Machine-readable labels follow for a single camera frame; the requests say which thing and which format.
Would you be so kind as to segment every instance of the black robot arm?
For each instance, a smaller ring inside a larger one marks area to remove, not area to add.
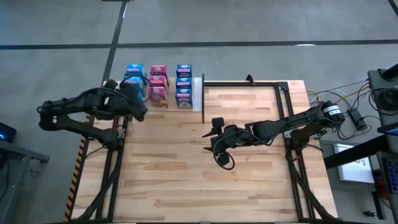
[[[311,135],[323,131],[324,128],[338,127],[344,120],[339,107],[327,101],[307,111],[277,121],[257,121],[245,124],[244,128],[230,124],[224,128],[224,132],[221,130],[224,119],[214,118],[211,132],[203,137],[217,135],[210,139],[211,147],[205,149],[213,152],[217,164],[225,169],[224,166],[229,163],[229,159],[233,160],[232,156],[226,152],[228,148],[270,146],[278,134],[292,130],[287,141],[288,147],[291,150],[300,150],[309,142]],[[226,169],[230,170],[233,167],[234,164]]]
[[[137,89],[128,83],[117,83],[108,80],[104,87],[92,88],[79,96],[58,101],[46,101],[37,108],[40,114],[39,126],[46,131],[61,129],[93,137],[107,147],[118,143],[119,133],[115,129],[99,129],[89,124],[74,121],[68,114],[85,112],[96,119],[112,120],[117,116],[132,115],[143,121],[147,108],[137,98]]]

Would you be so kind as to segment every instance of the wooden tabletop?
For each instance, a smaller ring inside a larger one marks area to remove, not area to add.
[[[304,82],[288,83],[294,113],[307,110]],[[279,119],[273,88],[206,87],[204,124],[200,112],[151,109],[144,122],[129,123],[114,222],[297,221],[281,135],[271,146],[229,149],[236,161],[232,171],[218,167],[203,149],[210,139],[201,138],[210,131],[211,119],[218,116],[224,117],[225,125],[242,127],[252,121]],[[99,128],[111,125],[95,121]],[[92,141],[88,152],[99,147]],[[311,190],[337,216],[321,152],[308,147],[303,156]],[[81,215],[98,193],[105,158],[103,150],[86,159],[72,218]]]

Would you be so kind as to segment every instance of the concrete floor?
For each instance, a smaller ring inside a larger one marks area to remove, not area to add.
[[[0,45],[109,44],[120,6],[0,0]],[[135,0],[127,5],[119,43],[374,39],[398,39],[398,17],[387,0]],[[109,49],[0,50],[0,121],[18,130],[16,144],[52,155],[47,165],[32,164],[40,176],[26,177],[14,223],[63,220],[80,137],[42,131],[35,109],[98,86],[108,54]],[[242,80],[250,73],[256,80],[305,80],[307,88],[324,90],[365,80],[368,70],[389,68],[397,58],[398,45],[117,49],[111,78],[121,79],[127,63],[144,63],[146,69],[191,63],[194,76],[204,73],[209,80]],[[359,109],[363,116],[377,116],[365,99]],[[83,114],[75,118],[83,120]],[[379,126],[376,119],[366,122]],[[343,127],[353,132],[350,121]],[[349,141],[372,138],[375,128]],[[328,133],[323,139],[338,138]],[[393,223],[389,212],[389,221],[362,215],[374,210],[370,192],[333,189],[333,195],[344,220]]]

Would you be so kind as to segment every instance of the yellow and black hazard tape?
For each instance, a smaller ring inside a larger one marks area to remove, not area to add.
[[[86,116],[85,123],[93,124],[94,117]],[[68,222],[72,216],[73,206],[75,205],[77,189],[79,188],[80,177],[83,171],[84,161],[87,153],[89,139],[82,136],[80,139],[79,151],[76,158],[75,170],[73,171],[72,184],[70,185],[67,208],[65,209],[65,216],[63,218],[64,222]]]

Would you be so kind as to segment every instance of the white label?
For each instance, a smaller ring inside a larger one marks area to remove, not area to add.
[[[329,112],[330,116],[334,115],[334,114],[337,114],[337,113],[341,113],[341,111],[340,110],[334,110],[334,111]]]
[[[339,109],[340,108],[337,105],[336,106],[329,106],[329,107],[323,109],[323,112],[327,113],[327,112],[329,112],[331,110],[339,110]]]

